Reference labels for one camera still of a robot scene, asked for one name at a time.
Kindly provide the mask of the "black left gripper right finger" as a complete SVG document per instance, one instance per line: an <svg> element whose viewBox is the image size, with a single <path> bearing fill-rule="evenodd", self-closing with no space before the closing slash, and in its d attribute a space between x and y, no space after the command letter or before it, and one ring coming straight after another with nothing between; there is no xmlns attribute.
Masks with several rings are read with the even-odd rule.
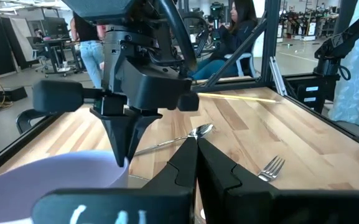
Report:
<svg viewBox="0 0 359 224"><path fill-rule="evenodd" d="M206 139L197 178L208 223L359 224L359 190L277 189Z"/></svg>

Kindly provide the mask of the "silver metal spoon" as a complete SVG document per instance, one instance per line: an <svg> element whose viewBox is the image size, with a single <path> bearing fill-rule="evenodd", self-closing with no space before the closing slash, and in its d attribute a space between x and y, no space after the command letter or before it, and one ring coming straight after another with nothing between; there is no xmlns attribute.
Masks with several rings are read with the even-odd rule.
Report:
<svg viewBox="0 0 359 224"><path fill-rule="evenodd" d="M203 124L201 126L198 126L198 127L194 128L193 130L191 130L191 132L189 132L188 135L186 135L186 136L178 137L178 138L175 138L173 140L169 140L169 141L157 144L155 146L145 148L145 149L143 149L141 151L137 151L134 154L134 157L140 156L140 155L143 155L143 154L151 153L151 152L155 151L158 148L161 148L161 147L166 146L168 144L174 143L176 141L184 140L184 139L187 139L187 138L195 138L195 139L204 138L209 132L211 132L213 130L213 128L214 128L214 125L211 124L211 123Z"/></svg>

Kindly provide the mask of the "silver metal fork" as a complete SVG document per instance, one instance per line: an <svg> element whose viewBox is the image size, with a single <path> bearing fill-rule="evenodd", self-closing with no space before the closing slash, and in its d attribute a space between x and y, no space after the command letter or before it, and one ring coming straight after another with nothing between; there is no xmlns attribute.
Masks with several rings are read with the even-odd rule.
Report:
<svg viewBox="0 0 359 224"><path fill-rule="evenodd" d="M258 173L258 178L265 182L273 181L279 175L284 166L285 159L275 156L268 164Z"/></svg>

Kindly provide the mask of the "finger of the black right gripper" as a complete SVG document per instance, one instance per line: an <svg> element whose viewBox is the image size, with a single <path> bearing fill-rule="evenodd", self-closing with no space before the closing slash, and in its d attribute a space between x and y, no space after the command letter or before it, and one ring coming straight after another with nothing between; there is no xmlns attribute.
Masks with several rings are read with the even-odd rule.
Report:
<svg viewBox="0 0 359 224"><path fill-rule="evenodd" d="M123 112L118 114L102 115L91 108L90 112L101 120L114 152L116 163L119 167L123 167L129 149L129 128L133 122L134 111L124 108Z"/></svg>
<svg viewBox="0 0 359 224"><path fill-rule="evenodd" d="M133 159L139 142L147 127L155 120L162 118L162 115L158 113L157 109L136 110L135 108L132 108L132 111L134 112L134 118L130 131L129 149L126 155L129 161Z"/></svg>

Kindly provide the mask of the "black diagonal frame brace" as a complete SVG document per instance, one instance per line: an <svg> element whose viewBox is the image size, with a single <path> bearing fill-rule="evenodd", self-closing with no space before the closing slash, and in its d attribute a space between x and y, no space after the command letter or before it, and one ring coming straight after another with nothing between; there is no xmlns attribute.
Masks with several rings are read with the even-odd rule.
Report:
<svg viewBox="0 0 359 224"><path fill-rule="evenodd" d="M226 55L225 58L227 61L225 64L214 73L206 82L199 84L200 87L210 87L216 84L217 81L222 77L223 72L234 63L236 64L238 75L240 77L244 76L243 71L241 70L241 60L244 58L249 58L249 72L251 75L256 75L256 70L253 65L253 53L246 53L246 50L249 47L254 47L255 40L266 30L267 19L261 18L258 25L253 29L251 35L242 43L242 45L233 53Z"/></svg>

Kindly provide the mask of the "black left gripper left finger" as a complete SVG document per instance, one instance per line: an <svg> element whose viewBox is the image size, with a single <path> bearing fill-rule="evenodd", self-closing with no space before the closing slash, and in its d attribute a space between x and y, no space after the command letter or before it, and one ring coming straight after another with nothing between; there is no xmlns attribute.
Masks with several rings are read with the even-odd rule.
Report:
<svg viewBox="0 0 359 224"><path fill-rule="evenodd" d="M191 224L197 140L188 138L140 189L58 189L32 209L34 224Z"/></svg>

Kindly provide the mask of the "round grey placemat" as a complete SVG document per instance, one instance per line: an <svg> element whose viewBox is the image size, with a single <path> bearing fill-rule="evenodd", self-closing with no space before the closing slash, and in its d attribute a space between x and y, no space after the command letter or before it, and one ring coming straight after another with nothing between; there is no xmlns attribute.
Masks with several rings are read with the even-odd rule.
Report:
<svg viewBox="0 0 359 224"><path fill-rule="evenodd" d="M141 189L144 187L150 180L144 177L137 175L128 176L128 188L129 189Z"/></svg>

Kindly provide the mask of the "distant seated person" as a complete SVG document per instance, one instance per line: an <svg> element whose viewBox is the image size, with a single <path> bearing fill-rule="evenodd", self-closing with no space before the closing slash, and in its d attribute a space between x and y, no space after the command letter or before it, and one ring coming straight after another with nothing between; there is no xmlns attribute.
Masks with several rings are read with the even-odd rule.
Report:
<svg viewBox="0 0 359 224"><path fill-rule="evenodd" d="M39 28L34 29L34 33L36 37L41 38L42 40L50 40L51 37L44 34Z"/></svg>

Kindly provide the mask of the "black workshop desk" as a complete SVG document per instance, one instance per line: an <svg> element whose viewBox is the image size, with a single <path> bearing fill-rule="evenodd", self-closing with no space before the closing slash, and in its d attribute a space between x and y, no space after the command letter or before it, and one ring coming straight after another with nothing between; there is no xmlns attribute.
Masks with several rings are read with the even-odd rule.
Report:
<svg viewBox="0 0 359 224"><path fill-rule="evenodd" d="M76 42L70 38L59 38L44 40L43 45L45 50L49 53L49 59L52 64L51 72L44 72L45 78L51 75L61 75L66 77L70 73L81 72L80 64L75 49ZM73 55L73 60L67 60L65 56L65 49L70 49Z"/></svg>

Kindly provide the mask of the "black right arm base block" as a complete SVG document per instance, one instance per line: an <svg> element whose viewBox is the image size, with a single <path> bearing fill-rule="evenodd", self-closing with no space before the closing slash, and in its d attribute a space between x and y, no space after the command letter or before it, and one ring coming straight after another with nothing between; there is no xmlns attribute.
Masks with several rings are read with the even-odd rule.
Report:
<svg viewBox="0 0 359 224"><path fill-rule="evenodd" d="M283 76L288 95L318 113L322 112L326 100L333 101L339 79L339 75L314 73Z"/></svg>

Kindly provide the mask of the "yellow chopstick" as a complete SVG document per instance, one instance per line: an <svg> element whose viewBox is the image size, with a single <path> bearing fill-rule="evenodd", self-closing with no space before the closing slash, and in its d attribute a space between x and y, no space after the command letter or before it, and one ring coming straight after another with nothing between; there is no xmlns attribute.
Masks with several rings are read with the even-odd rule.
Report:
<svg viewBox="0 0 359 224"><path fill-rule="evenodd" d="M229 100L247 100L247 101L259 101L265 103L279 103L276 100L269 100L264 98L255 98L255 97L248 97L248 96L235 96L235 95L223 95L223 94L216 94L216 93L197 93L198 96L202 97L209 97L209 98L223 98Z"/></svg>

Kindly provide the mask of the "silver aluminium brace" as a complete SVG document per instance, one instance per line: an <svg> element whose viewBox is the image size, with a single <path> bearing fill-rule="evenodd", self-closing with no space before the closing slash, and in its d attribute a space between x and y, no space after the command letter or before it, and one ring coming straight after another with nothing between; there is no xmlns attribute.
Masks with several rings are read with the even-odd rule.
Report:
<svg viewBox="0 0 359 224"><path fill-rule="evenodd" d="M269 66L275 83L276 91L281 96L287 96L287 90L284 79L281 75L277 60L275 56L269 58Z"/></svg>

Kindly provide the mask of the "lavender bowl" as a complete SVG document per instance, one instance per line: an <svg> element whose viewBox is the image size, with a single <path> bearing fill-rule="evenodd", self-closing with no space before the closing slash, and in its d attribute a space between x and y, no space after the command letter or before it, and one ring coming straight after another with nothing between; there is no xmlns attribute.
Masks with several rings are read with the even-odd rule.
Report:
<svg viewBox="0 0 359 224"><path fill-rule="evenodd" d="M80 151L48 157L0 175L0 224L30 217L35 202L65 188L125 188L129 162L112 151Z"/></svg>

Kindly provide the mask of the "black vertical frame post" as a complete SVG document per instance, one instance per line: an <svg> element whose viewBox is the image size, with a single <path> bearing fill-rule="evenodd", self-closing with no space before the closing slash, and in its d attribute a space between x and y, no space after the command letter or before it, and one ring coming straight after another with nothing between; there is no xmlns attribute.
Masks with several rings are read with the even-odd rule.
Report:
<svg viewBox="0 0 359 224"><path fill-rule="evenodd" d="M269 59L276 55L277 30L281 0L265 0L265 30L263 56L261 61L261 83L270 84L273 80Z"/></svg>

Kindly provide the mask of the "standing person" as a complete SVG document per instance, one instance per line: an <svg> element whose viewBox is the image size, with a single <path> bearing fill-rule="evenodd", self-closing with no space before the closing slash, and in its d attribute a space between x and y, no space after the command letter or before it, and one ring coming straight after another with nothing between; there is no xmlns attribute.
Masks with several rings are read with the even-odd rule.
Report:
<svg viewBox="0 0 359 224"><path fill-rule="evenodd" d="M95 88L101 88L103 73L100 64L104 62L104 51L101 41L105 38L105 26L91 25L76 12L73 12L70 30L73 39L80 42L80 55L90 80Z"/></svg>

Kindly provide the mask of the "black box on floor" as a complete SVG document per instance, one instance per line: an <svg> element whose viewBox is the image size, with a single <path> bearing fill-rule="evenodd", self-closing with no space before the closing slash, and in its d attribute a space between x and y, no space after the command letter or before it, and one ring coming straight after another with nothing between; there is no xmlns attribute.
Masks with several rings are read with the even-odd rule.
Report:
<svg viewBox="0 0 359 224"><path fill-rule="evenodd" d="M24 98L27 98L27 92L23 86L6 88L4 90L0 89L0 103L2 103L3 101L19 101Z"/></svg>

